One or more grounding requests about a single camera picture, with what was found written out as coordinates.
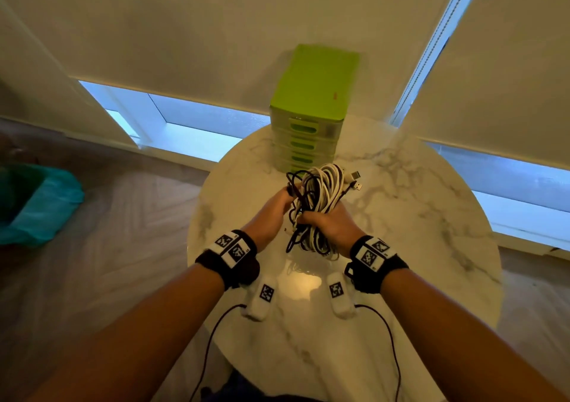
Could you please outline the person's dark shorts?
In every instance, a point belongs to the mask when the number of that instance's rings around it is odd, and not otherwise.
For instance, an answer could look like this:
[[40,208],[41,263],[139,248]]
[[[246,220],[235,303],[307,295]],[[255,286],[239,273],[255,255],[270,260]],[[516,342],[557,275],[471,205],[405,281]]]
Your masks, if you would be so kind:
[[237,370],[232,370],[228,381],[217,391],[209,387],[200,390],[200,402],[322,402],[298,395],[268,396],[250,383]]

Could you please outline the narrow beige roller blind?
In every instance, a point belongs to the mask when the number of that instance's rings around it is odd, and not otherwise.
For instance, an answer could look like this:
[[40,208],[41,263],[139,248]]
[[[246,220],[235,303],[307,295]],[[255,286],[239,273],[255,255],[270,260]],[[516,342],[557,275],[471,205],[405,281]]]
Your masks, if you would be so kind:
[[0,0],[0,118],[60,132],[67,137],[137,151],[138,145],[69,76],[60,62]]

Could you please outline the black wristband with marker tags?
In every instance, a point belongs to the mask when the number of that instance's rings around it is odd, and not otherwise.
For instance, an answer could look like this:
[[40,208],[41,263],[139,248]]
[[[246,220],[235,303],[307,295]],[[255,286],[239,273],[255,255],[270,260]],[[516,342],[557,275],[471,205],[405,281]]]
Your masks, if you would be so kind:
[[260,275],[257,261],[258,248],[252,238],[242,230],[232,230],[218,237],[196,258],[200,264],[218,274],[224,290],[249,286]]
[[393,247],[371,235],[363,235],[353,244],[349,258],[344,274],[356,291],[365,294],[379,294],[389,273],[409,269]]

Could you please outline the person's right hand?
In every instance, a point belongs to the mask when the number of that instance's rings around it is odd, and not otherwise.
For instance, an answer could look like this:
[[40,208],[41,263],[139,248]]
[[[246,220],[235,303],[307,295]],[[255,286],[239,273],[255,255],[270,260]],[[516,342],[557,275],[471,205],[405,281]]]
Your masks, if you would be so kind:
[[345,258],[351,257],[353,245],[365,236],[365,232],[357,226],[341,201],[329,213],[323,213],[321,226],[315,227],[336,247],[339,255]]

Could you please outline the wide beige roller blind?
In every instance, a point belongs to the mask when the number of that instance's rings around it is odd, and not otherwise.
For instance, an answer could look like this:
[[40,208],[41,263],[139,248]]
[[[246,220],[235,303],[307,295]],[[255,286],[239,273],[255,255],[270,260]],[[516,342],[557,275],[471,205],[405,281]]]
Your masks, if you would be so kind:
[[73,77],[268,113],[299,44],[360,53],[349,114],[391,115],[449,0],[4,0]]

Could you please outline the person's left forearm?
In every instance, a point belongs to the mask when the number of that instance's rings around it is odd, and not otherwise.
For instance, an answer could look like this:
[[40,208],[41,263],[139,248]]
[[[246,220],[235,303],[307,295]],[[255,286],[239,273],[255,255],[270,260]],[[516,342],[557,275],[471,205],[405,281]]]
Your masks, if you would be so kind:
[[224,294],[195,264],[83,341],[28,402],[145,402]]

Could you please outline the person's right forearm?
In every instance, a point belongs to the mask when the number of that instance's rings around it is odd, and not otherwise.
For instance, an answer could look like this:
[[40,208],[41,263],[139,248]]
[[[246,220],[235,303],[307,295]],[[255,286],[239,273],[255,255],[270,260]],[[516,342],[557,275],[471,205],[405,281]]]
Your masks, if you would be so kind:
[[448,402],[570,402],[490,327],[412,270],[389,273],[381,295]]

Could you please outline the green plastic drawer unit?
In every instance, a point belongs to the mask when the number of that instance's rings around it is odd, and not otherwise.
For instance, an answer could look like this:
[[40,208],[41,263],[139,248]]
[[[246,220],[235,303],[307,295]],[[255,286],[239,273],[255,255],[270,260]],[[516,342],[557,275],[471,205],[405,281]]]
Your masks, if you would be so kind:
[[275,168],[283,173],[332,162],[348,113],[360,54],[298,45],[270,101]]

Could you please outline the window pane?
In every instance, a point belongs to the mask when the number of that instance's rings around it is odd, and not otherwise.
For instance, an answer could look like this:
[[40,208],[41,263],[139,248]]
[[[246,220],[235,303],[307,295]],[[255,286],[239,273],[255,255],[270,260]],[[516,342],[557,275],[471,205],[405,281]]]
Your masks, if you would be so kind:
[[426,142],[474,191],[493,230],[570,259],[570,170]]
[[268,115],[79,81],[139,148],[218,162]]

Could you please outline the person's left hand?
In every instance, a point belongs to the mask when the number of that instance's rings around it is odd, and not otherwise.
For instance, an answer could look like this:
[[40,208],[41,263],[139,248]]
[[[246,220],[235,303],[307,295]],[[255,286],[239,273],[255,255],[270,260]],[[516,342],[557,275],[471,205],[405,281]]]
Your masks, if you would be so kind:
[[284,215],[289,209],[290,208],[278,208],[276,193],[262,206],[259,212],[241,228],[241,231],[252,239],[258,253],[261,253],[280,232]]

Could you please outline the teal plastic bag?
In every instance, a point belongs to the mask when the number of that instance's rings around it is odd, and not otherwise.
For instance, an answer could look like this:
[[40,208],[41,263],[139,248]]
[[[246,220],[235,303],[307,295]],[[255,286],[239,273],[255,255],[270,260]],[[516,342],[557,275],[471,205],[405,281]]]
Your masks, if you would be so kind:
[[84,202],[84,190],[66,170],[35,164],[0,166],[0,246],[42,246]]

